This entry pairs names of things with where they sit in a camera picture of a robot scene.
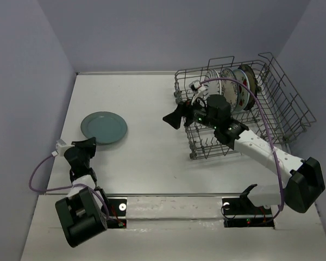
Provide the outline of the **plain teal plate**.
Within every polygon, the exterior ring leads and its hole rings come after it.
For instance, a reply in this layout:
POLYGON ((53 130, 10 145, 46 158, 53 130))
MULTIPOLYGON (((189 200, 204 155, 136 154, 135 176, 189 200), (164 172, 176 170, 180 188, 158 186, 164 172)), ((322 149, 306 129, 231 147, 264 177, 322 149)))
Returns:
POLYGON ((81 124, 82 134, 95 138, 96 143, 108 145, 122 140, 128 130, 126 121, 118 114, 109 111, 98 111, 86 116, 81 124))

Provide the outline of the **white blue striped plate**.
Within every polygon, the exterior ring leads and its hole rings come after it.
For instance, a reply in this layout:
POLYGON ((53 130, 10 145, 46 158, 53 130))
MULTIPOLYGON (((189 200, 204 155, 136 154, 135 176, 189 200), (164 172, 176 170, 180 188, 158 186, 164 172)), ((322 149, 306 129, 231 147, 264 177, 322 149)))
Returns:
MULTIPOLYGON (((208 70, 205 74, 204 80, 219 78, 219 74, 216 70, 208 70)), ((204 83, 206 91, 204 93, 204 98, 207 99, 210 95, 220 95, 221 94, 221 82, 219 80, 209 81, 204 83)))

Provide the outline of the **blue floral pattern plate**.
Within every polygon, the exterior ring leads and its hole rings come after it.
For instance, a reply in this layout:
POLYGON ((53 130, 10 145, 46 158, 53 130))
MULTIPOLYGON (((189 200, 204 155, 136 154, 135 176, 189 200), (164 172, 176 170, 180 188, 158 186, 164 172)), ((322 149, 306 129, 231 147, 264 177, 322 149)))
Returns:
POLYGON ((237 106, 237 99, 239 96, 239 89, 235 80, 235 75, 233 71, 229 68, 224 68, 220 74, 221 78, 226 78, 226 80, 221 80, 222 95, 226 101, 230 104, 230 110, 233 112, 237 106))

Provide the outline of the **white strawberry pattern plate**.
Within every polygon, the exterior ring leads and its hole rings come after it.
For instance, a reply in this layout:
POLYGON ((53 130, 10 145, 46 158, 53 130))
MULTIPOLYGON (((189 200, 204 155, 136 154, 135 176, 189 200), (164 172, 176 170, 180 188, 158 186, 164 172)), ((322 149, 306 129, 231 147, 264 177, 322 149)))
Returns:
MULTIPOLYGON (((244 86, 249 87, 248 77, 244 71, 241 69, 234 69, 233 74, 238 82, 241 82, 244 86)), ((238 85, 238 87, 239 95, 235 111, 242 111, 249 102, 250 94, 242 85, 238 85)))

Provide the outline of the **dark striped rim plate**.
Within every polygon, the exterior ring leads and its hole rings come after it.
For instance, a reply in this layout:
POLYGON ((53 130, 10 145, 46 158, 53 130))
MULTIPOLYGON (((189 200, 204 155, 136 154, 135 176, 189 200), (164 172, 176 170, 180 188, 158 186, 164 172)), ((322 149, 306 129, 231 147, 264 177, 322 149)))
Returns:
MULTIPOLYGON (((243 72, 246 73, 248 79, 249 79, 249 83, 250 83, 250 91, 254 94, 255 97, 257 97, 257 94, 258 94, 258 83, 257 83, 257 80, 256 80, 256 77, 255 77, 255 73, 253 71, 253 69, 247 65, 247 64, 243 64, 243 65, 240 65, 238 67, 238 69, 242 70, 243 72)), ((250 98, 249 98, 249 101, 248 101, 248 104, 246 105, 246 107, 244 108, 245 111, 249 111, 253 108, 255 104, 255 99, 252 95, 250 95, 250 98)))

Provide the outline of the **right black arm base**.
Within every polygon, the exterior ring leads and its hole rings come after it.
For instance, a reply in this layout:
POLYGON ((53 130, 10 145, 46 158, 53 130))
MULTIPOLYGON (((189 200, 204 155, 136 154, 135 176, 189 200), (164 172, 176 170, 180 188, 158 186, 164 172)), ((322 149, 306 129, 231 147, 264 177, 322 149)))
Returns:
POLYGON ((225 228, 272 227, 272 211, 256 207, 251 202, 239 197, 222 199, 221 214, 225 228))

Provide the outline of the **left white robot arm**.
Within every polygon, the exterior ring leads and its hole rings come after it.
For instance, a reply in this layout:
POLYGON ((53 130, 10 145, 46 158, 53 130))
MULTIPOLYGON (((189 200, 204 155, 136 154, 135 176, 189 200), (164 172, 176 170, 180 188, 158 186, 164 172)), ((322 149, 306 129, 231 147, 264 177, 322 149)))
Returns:
POLYGON ((60 139, 56 152, 70 165, 70 191, 55 203, 55 208, 65 238, 74 248, 108 229, 109 201, 90 166, 96 153, 95 138, 70 145, 60 139))

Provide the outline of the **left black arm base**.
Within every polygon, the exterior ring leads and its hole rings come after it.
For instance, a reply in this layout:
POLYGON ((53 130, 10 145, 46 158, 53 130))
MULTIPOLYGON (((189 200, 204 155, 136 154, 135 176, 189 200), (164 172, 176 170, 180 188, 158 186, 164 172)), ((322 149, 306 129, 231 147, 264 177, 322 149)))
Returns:
POLYGON ((126 229, 127 228, 127 199, 120 197, 109 198, 109 216, 108 229, 126 229))

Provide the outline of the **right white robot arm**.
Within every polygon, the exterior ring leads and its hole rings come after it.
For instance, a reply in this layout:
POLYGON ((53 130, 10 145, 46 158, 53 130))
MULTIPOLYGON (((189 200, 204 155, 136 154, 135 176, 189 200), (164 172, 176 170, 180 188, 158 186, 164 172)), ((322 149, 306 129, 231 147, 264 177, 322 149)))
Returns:
POLYGON ((250 185, 239 200, 240 209, 252 213, 258 207, 285 204, 305 213, 325 190, 321 165, 313 157, 301 159, 257 136, 231 116, 230 104, 221 95, 211 95, 202 106, 198 101, 180 102, 163 121, 174 129, 199 123, 214 130, 219 143, 243 153, 278 176, 278 184, 250 185))

